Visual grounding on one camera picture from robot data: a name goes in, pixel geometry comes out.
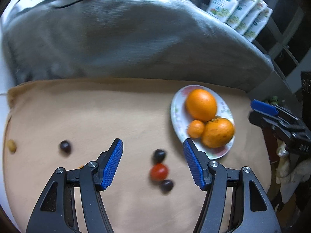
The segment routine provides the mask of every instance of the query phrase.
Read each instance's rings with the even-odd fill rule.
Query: white plate
[[[225,101],[216,94],[213,90],[208,89],[204,86],[199,85],[189,85],[185,86],[180,89],[173,97],[172,104],[171,104],[171,119],[174,130],[179,138],[179,140],[183,143],[186,138],[189,137],[187,133],[188,125],[194,119],[188,114],[185,107],[185,101],[187,95],[192,92],[194,89],[204,89],[210,92],[216,99],[217,102],[217,116],[227,118],[234,124],[233,117],[228,105]],[[209,159],[217,159],[224,156],[232,147],[234,142],[234,137],[231,141],[219,148],[211,149],[204,144],[201,143],[200,138],[193,139],[193,142],[199,151],[205,152]]]

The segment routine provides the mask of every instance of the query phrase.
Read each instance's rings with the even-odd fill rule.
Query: red tomato
[[[158,163],[151,168],[150,178],[153,181],[162,181],[166,179],[168,174],[168,168],[165,165]]]

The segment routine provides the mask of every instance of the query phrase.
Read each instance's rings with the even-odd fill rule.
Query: table
[[[181,87],[199,84],[217,92],[228,104],[236,137],[219,162],[240,169],[249,166],[267,191],[271,181],[268,153],[260,128],[248,122],[250,100],[232,88],[189,81],[150,79],[71,79],[38,81],[9,91],[10,119],[5,139],[17,151],[4,151],[5,187],[22,232],[44,186],[57,167],[76,169],[108,150],[118,137],[123,156],[112,185],[101,193],[115,233],[192,232],[206,193],[194,184],[170,120],[170,103]],[[73,151],[58,150],[62,140]],[[149,180],[155,149],[167,151],[173,190],[163,195]],[[75,188],[78,224],[87,232],[80,192]],[[221,232],[229,221],[231,190],[227,190]]]

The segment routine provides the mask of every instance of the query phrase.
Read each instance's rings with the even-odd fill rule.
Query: dark grape
[[[161,188],[163,193],[167,193],[170,190],[172,190],[173,186],[174,186],[174,182],[171,180],[163,180],[160,183],[160,188]]]
[[[66,152],[66,153],[70,153],[71,152],[71,145],[70,145],[70,143],[67,140],[61,141],[60,144],[59,144],[59,148],[63,152]]]
[[[158,164],[162,163],[162,161],[165,159],[166,152],[161,149],[156,149],[153,153],[153,163]]]

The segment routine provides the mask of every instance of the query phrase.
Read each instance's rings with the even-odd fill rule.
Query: gray blanket
[[[77,77],[193,80],[242,89],[273,70],[252,43],[189,0],[46,0],[5,25],[16,83]]]

